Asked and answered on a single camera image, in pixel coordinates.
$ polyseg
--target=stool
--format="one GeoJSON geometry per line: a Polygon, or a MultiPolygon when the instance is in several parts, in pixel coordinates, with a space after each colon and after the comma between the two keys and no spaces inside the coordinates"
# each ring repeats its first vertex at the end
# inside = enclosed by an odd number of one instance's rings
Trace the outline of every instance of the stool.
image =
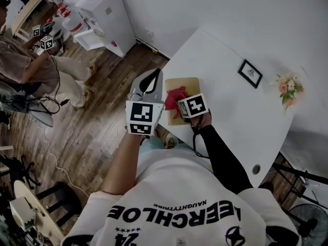
{"type": "Polygon", "coordinates": [[[47,211],[52,213],[59,207],[63,207],[67,211],[67,213],[56,222],[57,225],[61,227],[75,214],[80,214],[82,211],[82,206],[76,193],[66,183],[61,181],[57,182],[53,187],[40,192],[36,195],[36,197],[41,200],[53,193],[55,194],[58,202],[49,207],[47,211]]]}

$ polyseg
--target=beige pants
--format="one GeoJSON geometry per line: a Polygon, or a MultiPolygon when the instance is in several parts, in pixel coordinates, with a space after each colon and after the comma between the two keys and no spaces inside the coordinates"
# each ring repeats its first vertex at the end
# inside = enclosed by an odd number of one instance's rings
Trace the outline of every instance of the beige pants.
{"type": "Polygon", "coordinates": [[[58,92],[71,100],[74,107],[82,107],[86,98],[83,88],[76,81],[86,81],[91,75],[90,68],[69,57],[55,56],[59,71],[58,92]]]}

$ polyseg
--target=white cord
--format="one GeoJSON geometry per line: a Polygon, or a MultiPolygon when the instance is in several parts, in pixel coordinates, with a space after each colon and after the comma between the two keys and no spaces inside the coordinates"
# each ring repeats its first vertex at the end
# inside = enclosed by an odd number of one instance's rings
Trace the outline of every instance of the white cord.
{"type": "MultiPolygon", "coordinates": [[[[45,138],[46,140],[48,140],[48,138],[46,137],[46,129],[45,129],[45,128],[43,128],[43,135],[44,135],[44,138],[45,138]]],[[[71,184],[73,187],[75,187],[75,188],[77,188],[77,189],[79,189],[79,190],[82,190],[82,191],[84,192],[84,194],[89,198],[89,195],[88,195],[88,194],[87,194],[82,188],[80,188],[80,187],[78,187],[78,186],[76,186],[76,185],[74,185],[74,184],[72,183],[71,178],[70,178],[70,176],[68,175],[67,170],[58,167],[58,160],[57,160],[57,157],[56,157],[54,154],[50,153],[50,143],[47,142],[46,140],[43,140],[43,142],[45,142],[45,143],[48,144],[48,153],[49,153],[49,155],[51,155],[51,156],[53,156],[53,157],[55,158],[55,161],[56,161],[56,168],[59,169],[59,170],[64,171],[64,172],[66,173],[67,177],[68,177],[68,180],[69,180],[70,184],[71,184]]]]}

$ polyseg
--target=white t-shirt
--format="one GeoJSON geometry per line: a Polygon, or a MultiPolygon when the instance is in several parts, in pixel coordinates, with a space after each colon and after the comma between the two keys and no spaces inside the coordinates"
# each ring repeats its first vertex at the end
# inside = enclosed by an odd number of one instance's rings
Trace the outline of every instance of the white t-shirt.
{"type": "Polygon", "coordinates": [[[90,235],[94,246],[264,246],[274,241],[267,226],[297,234],[270,191],[232,193],[212,174],[210,161],[192,151],[140,157],[136,186],[124,196],[91,194],[65,240],[90,235]]]}

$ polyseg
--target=black chair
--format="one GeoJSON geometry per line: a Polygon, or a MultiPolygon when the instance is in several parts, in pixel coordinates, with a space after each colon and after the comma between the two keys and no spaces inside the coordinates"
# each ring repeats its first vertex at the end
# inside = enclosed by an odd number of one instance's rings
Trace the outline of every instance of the black chair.
{"type": "Polygon", "coordinates": [[[21,161],[19,161],[15,157],[7,158],[6,156],[5,157],[0,156],[0,162],[9,168],[9,171],[5,172],[1,176],[4,176],[6,174],[10,175],[10,182],[11,182],[11,187],[12,187],[13,191],[14,191],[15,181],[20,180],[25,183],[24,177],[26,178],[27,184],[29,185],[30,189],[32,189],[32,190],[34,189],[34,187],[31,186],[30,181],[37,186],[41,185],[40,183],[38,183],[34,179],[32,179],[32,177],[29,174],[31,167],[34,165],[34,162],[31,162],[26,169],[25,165],[24,165],[24,159],[25,159],[24,155],[22,155],[20,157],[21,161]]]}

